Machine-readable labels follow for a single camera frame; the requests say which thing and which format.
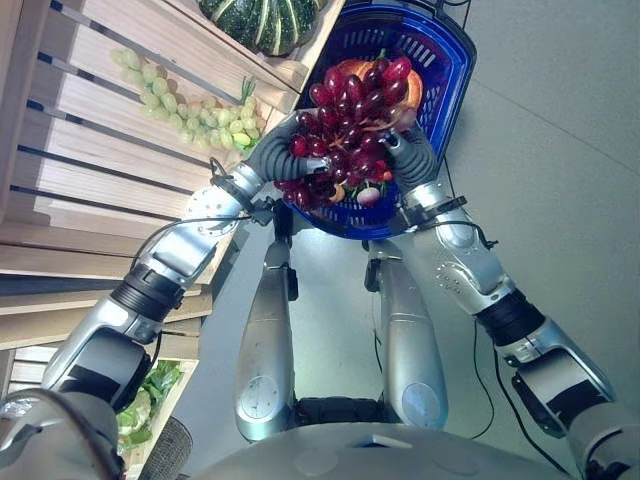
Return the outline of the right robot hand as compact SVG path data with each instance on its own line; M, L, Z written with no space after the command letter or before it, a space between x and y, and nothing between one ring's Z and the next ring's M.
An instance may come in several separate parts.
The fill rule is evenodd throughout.
M383 140L391 158L394 181L401 192L407 193L436 179L438 159L418 122L403 132L388 131Z

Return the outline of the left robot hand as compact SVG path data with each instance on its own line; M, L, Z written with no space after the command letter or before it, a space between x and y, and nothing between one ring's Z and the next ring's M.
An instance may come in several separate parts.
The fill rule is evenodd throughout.
M289 142L298 127L297 116L297 111L287 115L257 143L244 160L264 183L297 180L329 170L325 156L305 154L295 157L291 152Z

